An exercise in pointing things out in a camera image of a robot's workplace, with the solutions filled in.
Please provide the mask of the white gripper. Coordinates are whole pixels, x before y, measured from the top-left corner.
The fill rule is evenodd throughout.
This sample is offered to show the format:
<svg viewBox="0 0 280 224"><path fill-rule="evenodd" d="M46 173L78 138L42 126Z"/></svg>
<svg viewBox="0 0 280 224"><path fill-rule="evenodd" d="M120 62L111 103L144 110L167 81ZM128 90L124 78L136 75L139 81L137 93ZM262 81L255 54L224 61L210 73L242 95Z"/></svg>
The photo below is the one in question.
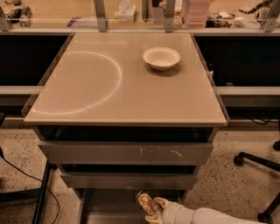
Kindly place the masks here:
<svg viewBox="0 0 280 224"><path fill-rule="evenodd" d="M192 224L194 211L168 199L155 197L153 201L159 204L164 211L153 215L146 215L145 220L149 224Z"/></svg>

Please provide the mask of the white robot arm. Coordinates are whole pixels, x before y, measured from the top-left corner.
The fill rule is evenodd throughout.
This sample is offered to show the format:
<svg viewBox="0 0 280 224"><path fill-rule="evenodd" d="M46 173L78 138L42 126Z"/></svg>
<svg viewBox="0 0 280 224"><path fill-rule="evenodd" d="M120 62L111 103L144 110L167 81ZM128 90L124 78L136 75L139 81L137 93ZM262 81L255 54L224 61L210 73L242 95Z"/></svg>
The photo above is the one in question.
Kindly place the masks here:
<svg viewBox="0 0 280 224"><path fill-rule="evenodd" d="M147 213L145 219L149 224L261 224L258 221L235 218L210 208L192 210L164 198L151 199L149 195L144 195L139 203Z"/></svg>

